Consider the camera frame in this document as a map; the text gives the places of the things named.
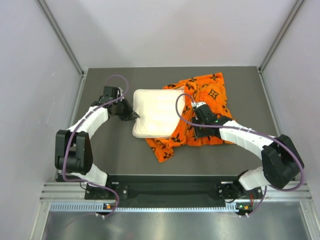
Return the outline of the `white pillow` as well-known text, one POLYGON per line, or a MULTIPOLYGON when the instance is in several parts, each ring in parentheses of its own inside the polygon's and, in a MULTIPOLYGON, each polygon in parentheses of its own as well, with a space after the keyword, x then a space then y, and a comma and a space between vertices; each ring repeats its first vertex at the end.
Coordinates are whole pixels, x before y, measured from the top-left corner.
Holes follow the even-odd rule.
POLYGON ((185 107, 183 89, 138 89, 133 94, 133 110, 139 115, 132 134, 136 138, 168 139, 179 124, 185 107))

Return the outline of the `orange patterned pillowcase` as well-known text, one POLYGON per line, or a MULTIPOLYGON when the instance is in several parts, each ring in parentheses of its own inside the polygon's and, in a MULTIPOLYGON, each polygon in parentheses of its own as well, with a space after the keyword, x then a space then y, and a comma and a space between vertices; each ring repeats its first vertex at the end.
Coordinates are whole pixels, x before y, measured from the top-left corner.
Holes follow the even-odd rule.
POLYGON ((162 163, 174 156, 174 148, 188 145, 221 145, 228 143, 220 138, 218 128, 192 126, 185 121, 199 125, 223 125, 233 120, 227 107, 227 93, 221 72, 196 76, 163 87, 164 90, 183 90, 185 100, 179 122, 168 138, 147 138, 158 162, 162 163))

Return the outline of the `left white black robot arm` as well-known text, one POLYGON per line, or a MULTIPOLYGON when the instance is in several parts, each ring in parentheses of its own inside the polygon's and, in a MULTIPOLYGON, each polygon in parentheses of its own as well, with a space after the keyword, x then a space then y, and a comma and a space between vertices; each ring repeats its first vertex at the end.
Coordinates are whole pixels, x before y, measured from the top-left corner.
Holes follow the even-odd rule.
POLYGON ((123 122, 140 117, 120 87, 105 86, 103 94, 87 112, 74 125, 59 130, 55 136, 54 165, 61 171, 63 180, 74 182, 75 179, 67 177, 71 174, 81 183, 96 188, 97 194, 105 199, 115 191, 109 175, 94 164, 91 138, 113 116, 123 122))

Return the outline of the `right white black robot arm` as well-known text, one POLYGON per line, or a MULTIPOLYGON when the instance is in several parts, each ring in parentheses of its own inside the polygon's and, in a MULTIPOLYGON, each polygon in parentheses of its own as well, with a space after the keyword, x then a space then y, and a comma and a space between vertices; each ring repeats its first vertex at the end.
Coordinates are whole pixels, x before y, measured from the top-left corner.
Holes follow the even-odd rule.
POLYGON ((231 142, 262 161, 261 167, 242 172, 227 185, 230 189, 228 198, 245 198, 253 189, 267 186, 289 191, 286 186, 305 167, 290 137, 284 134, 274 137, 244 127, 230 117, 214 114, 203 101, 191 106, 195 113, 191 122, 196 137, 217 137, 231 142))

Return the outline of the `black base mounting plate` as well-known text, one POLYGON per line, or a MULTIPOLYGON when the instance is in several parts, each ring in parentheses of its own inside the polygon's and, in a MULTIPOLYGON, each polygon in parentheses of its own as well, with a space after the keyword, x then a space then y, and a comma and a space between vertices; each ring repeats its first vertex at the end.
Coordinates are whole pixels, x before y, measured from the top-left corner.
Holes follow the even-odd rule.
POLYGON ((234 175, 111 175, 115 193, 87 186, 85 200, 112 201, 119 207, 221 207, 236 200, 259 200, 261 188, 243 197, 227 197, 234 175))

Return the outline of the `left aluminium corner post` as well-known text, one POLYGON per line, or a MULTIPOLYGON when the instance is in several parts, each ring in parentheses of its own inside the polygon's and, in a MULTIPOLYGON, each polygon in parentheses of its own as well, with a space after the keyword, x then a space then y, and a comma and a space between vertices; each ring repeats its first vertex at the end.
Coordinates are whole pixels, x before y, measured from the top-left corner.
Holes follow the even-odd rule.
POLYGON ((67 56, 69 57, 71 63, 73 64, 74 68, 76 69, 77 73, 82 76, 84 74, 84 70, 82 69, 79 61, 77 60, 72 48, 70 47, 64 33, 62 32, 57 20, 55 19, 52 11, 49 8, 49 5, 45 0, 36 0, 39 8, 43 12, 45 18, 49 22, 54 34, 57 36, 58 41, 60 42, 62 48, 66 52, 67 56))

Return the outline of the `aluminium corner post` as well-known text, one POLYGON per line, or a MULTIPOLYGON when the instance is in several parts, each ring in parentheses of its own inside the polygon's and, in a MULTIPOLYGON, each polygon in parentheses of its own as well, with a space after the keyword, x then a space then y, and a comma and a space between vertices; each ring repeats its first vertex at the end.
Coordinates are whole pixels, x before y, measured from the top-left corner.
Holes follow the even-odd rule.
POLYGON ((45 18, 49 22, 54 34, 57 36, 58 41, 60 42, 62 48, 66 52, 67 56, 69 57, 71 63, 73 64, 74 68, 76 69, 77 73, 82 76, 84 74, 84 70, 82 69, 79 61, 77 60, 72 48, 70 47, 64 33, 62 32, 57 20, 55 19, 52 11, 49 8, 49 5, 45 0, 36 0, 39 8, 43 12, 45 18))
POLYGON ((285 21, 283 22, 283 24, 281 25, 281 28, 280 28, 279 32, 277 33, 274 41, 272 42, 269 50, 267 51, 267 54, 263 58, 261 65, 258 67, 258 72, 260 74, 263 73, 263 71, 265 70, 265 68, 269 64, 270 60, 274 56, 276 50, 278 49, 278 47, 281 44, 283 38, 285 37, 287 31, 291 27, 293 21, 295 20, 299 11, 302 9, 305 2, 306 2, 305 0, 295 0, 294 1, 293 7, 289 11, 289 14, 285 18, 285 21))

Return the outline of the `aluminium frame rail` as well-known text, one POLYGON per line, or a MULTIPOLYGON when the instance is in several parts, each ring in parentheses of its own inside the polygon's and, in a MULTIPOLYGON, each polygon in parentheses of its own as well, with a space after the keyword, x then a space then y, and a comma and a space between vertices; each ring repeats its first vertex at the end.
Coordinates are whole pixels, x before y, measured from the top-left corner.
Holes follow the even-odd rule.
MULTIPOLYGON (((77 202, 85 200, 89 192, 86 184, 78 182, 47 182, 40 194, 41 202, 77 202)), ((307 184, 294 191, 278 191, 267 188, 266 202, 310 202, 312 196, 307 184)))

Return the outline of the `right aluminium corner post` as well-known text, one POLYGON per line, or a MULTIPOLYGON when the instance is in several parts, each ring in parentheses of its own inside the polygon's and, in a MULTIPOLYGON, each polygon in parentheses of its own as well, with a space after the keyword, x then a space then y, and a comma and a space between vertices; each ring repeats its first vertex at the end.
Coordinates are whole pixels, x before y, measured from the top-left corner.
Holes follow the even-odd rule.
POLYGON ((277 33, 274 41, 272 42, 269 50, 267 51, 267 54, 263 58, 261 65, 258 67, 258 72, 260 74, 263 73, 263 71, 265 70, 265 68, 269 64, 270 60, 274 56, 276 50, 278 49, 278 47, 281 44, 283 38, 285 37, 287 31, 291 27, 293 21, 295 20, 299 11, 302 9, 305 2, 306 2, 305 0, 295 0, 294 1, 293 7, 289 11, 289 14, 285 18, 285 21, 283 22, 283 24, 281 25, 281 28, 280 28, 279 32, 277 33))

